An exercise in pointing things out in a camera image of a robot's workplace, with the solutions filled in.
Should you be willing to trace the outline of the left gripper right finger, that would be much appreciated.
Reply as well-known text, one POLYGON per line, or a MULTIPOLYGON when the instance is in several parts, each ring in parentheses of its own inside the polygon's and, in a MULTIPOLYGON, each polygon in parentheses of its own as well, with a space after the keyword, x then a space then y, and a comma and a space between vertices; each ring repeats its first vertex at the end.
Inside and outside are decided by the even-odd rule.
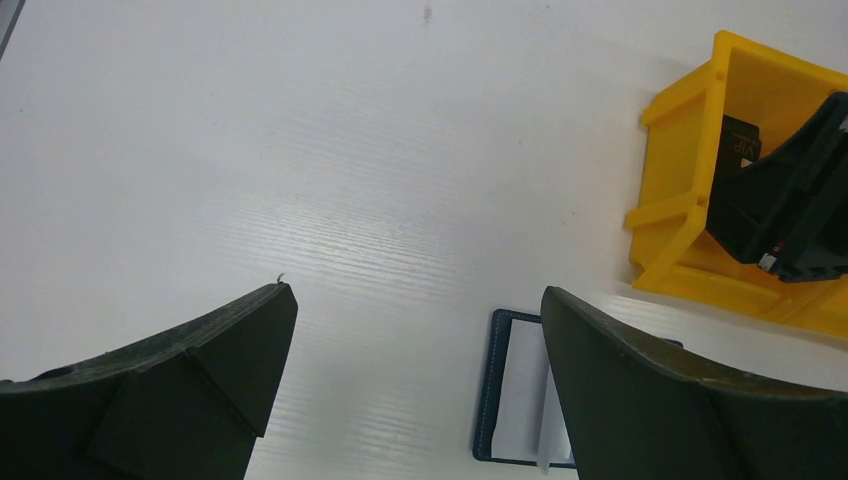
POLYGON ((847 396, 739 370, 550 286, 541 323, 583 479, 843 479, 847 396))

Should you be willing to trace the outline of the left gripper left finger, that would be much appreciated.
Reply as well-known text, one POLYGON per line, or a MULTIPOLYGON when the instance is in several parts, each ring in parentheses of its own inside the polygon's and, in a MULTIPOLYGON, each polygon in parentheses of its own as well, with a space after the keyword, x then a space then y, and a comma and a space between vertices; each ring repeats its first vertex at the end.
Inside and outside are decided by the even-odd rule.
POLYGON ((298 304, 283 282, 27 381, 1 384, 5 479, 241 479, 298 304))

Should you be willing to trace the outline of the blue leather card holder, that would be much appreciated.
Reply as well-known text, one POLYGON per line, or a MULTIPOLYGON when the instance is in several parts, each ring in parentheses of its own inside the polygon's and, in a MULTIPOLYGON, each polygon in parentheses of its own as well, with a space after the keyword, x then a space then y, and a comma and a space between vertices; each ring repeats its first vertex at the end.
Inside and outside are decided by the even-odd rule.
POLYGON ((540 314, 493 313, 472 452, 583 479, 735 476, 701 358, 551 292, 540 314))

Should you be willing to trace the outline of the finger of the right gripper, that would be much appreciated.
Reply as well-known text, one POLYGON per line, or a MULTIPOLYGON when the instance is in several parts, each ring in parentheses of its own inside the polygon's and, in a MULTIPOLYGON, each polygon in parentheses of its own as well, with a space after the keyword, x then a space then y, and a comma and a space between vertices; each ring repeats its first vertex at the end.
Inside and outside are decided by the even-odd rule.
POLYGON ((784 283, 846 275, 846 93, 831 94, 756 163, 714 175, 706 230, 736 261, 784 283))

